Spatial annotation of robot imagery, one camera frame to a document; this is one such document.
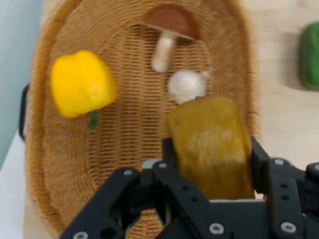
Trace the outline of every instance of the toy mushroom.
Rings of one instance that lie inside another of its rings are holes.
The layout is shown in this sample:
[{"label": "toy mushroom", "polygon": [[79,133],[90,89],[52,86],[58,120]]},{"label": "toy mushroom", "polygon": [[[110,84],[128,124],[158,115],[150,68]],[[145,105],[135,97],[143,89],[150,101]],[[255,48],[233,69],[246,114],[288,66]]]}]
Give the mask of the toy mushroom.
[{"label": "toy mushroom", "polygon": [[192,12],[175,4],[162,4],[146,13],[144,23],[161,35],[152,58],[152,68],[165,73],[169,69],[178,37],[198,40],[199,28]]}]

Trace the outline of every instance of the pepper stem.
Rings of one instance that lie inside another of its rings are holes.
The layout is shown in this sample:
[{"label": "pepper stem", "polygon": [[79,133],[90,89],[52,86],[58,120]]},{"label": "pepper stem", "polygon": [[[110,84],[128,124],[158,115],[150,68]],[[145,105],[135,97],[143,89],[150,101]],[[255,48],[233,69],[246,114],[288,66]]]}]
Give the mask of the pepper stem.
[{"label": "pepper stem", "polygon": [[97,111],[91,111],[90,112],[91,122],[89,124],[90,129],[95,129],[97,123],[98,123],[98,112]]}]

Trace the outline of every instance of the mushroom stem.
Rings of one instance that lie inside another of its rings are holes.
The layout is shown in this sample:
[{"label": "mushroom stem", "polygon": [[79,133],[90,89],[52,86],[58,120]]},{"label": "mushroom stem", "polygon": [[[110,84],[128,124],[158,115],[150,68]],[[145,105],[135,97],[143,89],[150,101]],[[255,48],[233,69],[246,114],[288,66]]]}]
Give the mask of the mushroom stem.
[{"label": "mushroom stem", "polygon": [[168,71],[176,46],[176,38],[177,35],[171,32],[163,31],[161,33],[152,58],[152,68],[156,72],[165,73]]}]

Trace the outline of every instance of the basket handle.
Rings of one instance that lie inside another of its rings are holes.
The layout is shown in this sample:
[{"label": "basket handle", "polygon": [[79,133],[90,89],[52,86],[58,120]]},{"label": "basket handle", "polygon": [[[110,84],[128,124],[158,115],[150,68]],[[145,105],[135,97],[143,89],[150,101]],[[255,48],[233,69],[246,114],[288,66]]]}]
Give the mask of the basket handle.
[{"label": "basket handle", "polygon": [[22,98],[21,98],[21,107],[20,107],[20,119],[19,119],[19,134],[20,137],[25,141],[25,135],[23,134],[24,131],[24,122],[25,122],[25,113],[26,113],[26,96],[29,91],[29,84],[22,91]]}]

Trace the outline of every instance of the light blue wall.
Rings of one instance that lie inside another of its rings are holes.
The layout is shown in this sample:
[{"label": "light blue wall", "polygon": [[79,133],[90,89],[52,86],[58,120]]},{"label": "light blue wall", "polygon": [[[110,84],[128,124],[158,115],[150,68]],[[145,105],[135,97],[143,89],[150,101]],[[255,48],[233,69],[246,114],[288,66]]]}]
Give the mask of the light blue wall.
[{"label": "light blue wall", "polygon": [[0,168],[17,130],[41,7],[42,0],[0,0]]}]

